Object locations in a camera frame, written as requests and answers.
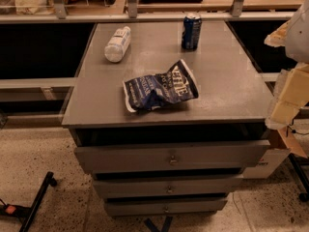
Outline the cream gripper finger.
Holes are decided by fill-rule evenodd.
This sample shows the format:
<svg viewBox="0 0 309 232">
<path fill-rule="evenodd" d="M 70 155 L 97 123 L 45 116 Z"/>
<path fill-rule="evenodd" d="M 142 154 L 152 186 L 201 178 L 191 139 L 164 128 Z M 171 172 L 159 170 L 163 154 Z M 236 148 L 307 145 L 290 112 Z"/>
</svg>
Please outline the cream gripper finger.
<svg viewBox="0 0 309 232">
<path fill-rule="evenodd" d="M 270 102 L 266 126 L 280 130 L 288 126 L 301 107 L 309 102 L 309 64 L 297 63 L 278 75 Z"/>
</svg>

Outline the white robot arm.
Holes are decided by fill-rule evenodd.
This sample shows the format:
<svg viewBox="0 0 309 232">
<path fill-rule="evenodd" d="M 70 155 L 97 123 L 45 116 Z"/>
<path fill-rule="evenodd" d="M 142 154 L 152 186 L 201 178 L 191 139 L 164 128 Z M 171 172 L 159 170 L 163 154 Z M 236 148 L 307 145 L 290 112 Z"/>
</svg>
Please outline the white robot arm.
<svg viewBox="0 0 309 232">
<path fill-rule="evenodd" d="M 269 129 L 281 130 L 309 102 L 309 1 L 305 1 L 290 20 L 267 35 L 265 44 L 284 46 L 286 56 L 296 61 L 291 71 L 279 74 L 266 118 Z"/>
</svg>

